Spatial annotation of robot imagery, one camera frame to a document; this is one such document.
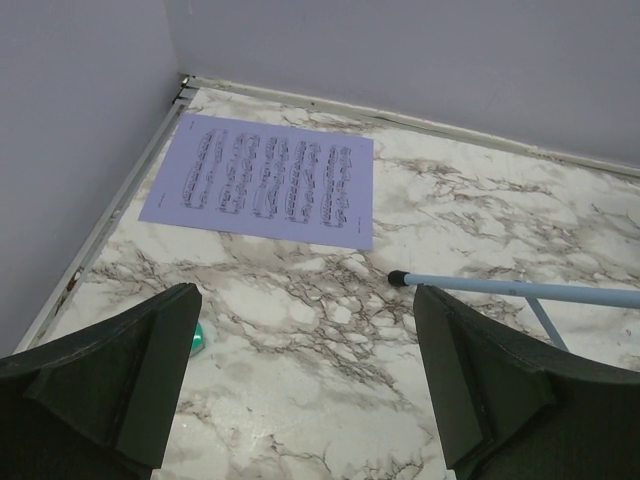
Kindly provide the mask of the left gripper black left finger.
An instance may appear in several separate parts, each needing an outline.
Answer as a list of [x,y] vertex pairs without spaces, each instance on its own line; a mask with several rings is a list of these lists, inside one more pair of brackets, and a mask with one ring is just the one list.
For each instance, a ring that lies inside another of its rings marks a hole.
[[4,479],[148,479],[161,467],[202,306],[175,285],[1,361]]

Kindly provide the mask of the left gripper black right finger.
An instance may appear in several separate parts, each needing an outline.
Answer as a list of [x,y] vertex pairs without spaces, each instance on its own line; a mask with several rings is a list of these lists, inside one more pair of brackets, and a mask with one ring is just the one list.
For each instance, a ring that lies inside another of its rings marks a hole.
[[417,288],[420,352],[459,479],[636,479],[639,375],[565,352]]

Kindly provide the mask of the light blue music stand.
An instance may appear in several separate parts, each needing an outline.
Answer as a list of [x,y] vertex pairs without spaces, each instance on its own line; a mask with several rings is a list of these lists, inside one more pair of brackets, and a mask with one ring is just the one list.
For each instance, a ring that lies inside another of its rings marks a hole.
[[391,271],[387,275],[387,280],[389,284],[394,287],[425,285],[455,291],[524,298],[552,343],[557,348],[566,352],[568,352],[569,349],[541,305],[540,299],[615,308],[639,309],[639,292],[633,290],[526,283],[521,281],[466,279],[414,274],[400,270]]

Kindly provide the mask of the lilac sheet music page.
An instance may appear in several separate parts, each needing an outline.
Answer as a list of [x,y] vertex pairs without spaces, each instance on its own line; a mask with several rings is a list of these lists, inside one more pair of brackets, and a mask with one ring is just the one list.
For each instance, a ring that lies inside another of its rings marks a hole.
[[368,138],[185,114],[140,220],[369,251]]

